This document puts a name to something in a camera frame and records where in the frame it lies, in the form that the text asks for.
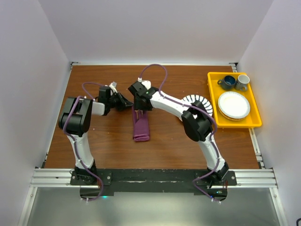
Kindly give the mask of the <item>purple cloth napkin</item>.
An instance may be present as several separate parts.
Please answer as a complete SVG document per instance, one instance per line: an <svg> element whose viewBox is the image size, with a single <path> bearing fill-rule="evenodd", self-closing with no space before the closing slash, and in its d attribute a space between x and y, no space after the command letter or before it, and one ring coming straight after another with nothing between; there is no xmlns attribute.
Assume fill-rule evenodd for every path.
<svg viewBox="0 0 301 226"><path fill-rule="evenodd" d="M150 128L147 111L143 111L143 116L141 116L141 111L139 113L139 119L137 120L136 112L134 107L132 107L132 117L133 117L133 140L135 142L149 141L150 140Z"/></svg>

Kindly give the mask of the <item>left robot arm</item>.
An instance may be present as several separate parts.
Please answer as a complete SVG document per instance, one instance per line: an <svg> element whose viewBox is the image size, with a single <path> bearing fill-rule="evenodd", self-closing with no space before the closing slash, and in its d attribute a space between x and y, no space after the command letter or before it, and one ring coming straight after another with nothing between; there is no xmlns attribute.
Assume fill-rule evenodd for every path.
<svg viewBox="0 0 301 226"><path fill-rule="evenodd" d="M100 183L88 142L92 115L106 116L112 108L124 111L133 105L117 91L114 82L109 86L101 86L97 98L79 96L66 99L58 126L72 145L76 160L72 175L76 180L80 179L87 185Z"/></svg>

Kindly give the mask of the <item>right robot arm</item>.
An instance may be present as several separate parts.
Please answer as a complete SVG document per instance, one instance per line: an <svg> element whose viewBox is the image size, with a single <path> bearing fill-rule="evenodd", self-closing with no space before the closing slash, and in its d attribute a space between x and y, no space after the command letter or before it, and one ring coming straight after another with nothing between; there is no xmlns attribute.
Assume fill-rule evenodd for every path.
<svg viewBox="0 0 301 226"><path fill-rule="evenodd" d="M151 86L150 81L136 81L128 90L134 97L135 110L151 111L156 108L181 118L185 134L197 142L203 152L209 171L206 177L215 185L226 180L229 167L214 140L216 129L213 127L216 123L202 102L181 101Z"/></svg>

